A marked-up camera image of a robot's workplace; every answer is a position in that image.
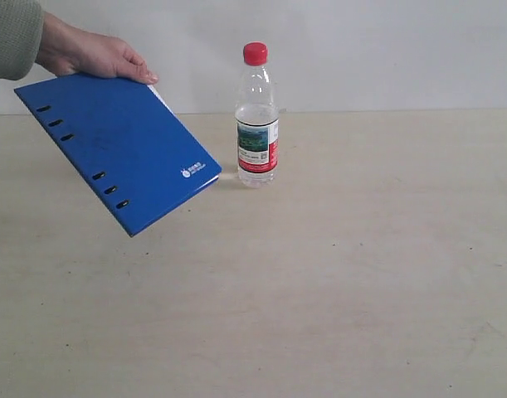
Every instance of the gray sweater sleeve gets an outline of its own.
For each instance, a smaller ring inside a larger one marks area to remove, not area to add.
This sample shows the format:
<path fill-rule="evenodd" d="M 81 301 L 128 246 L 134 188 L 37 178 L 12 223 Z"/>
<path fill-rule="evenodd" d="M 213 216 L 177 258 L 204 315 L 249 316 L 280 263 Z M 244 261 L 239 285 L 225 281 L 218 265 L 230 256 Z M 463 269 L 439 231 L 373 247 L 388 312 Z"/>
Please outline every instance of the gray sweater sleeve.
<path fill-rule="evenodd" d="M 0 79 L 19 80 L 36 60 L 43 10 L 35 0 L 0 0 Z"/>

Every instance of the human hand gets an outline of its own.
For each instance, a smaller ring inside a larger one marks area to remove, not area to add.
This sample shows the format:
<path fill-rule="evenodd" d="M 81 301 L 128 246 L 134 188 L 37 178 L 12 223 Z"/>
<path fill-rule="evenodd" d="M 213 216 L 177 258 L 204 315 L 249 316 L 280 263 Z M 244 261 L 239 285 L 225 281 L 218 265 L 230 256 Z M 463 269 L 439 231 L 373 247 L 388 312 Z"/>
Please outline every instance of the human hand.
<path fill-rule="evenodd" d="M 36 63 L 54 75 L 85 72 L 103 78 L 124 77 L 153 85 L 158 77 L 125 41 L 72 27 L 45 12 Z"/>

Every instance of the notebook cover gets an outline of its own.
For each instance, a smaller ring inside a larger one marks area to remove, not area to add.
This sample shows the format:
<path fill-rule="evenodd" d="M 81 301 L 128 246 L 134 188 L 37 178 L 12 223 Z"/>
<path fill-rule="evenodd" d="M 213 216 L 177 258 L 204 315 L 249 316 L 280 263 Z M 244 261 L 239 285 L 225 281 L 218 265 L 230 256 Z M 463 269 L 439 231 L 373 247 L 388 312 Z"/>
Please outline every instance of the notebook cover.
<path fill-rule="evenodd" d="M 15 93 L 130 236 L 222 172 L 147 85 L 75 74 Z"/>

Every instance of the plastic water bottle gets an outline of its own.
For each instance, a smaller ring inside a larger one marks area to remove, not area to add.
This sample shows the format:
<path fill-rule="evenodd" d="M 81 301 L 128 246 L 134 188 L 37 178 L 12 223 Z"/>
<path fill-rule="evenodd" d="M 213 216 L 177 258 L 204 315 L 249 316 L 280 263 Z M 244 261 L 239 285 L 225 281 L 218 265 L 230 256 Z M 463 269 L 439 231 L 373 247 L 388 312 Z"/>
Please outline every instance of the plastic water bottle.
<path fill-rule="evenodd" d="M 268 48 L 264 43 L 249 43 L 243 56 L 245 70 L 235 109 L 238 177 L 248 187 L 262 187 L 274 179 L 277 167 L 279 110 L 266 69 Z"/>

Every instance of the white wall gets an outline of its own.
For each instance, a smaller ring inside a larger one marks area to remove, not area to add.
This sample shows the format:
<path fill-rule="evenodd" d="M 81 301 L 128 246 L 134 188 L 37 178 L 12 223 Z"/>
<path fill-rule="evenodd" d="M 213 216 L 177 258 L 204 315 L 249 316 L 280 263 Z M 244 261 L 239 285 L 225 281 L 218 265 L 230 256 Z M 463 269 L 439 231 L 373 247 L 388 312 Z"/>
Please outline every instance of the white wall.
<path fill-rule="evenodd" d="M 247 41 L 289 111 L 507 107 L 507 0 L 42 0 L 122 36 L 179 113 L 228 112 Z M 34 68 L 18 84 L 50 77 Z M 25 113 L 0 81 L 0 113 Z"/>

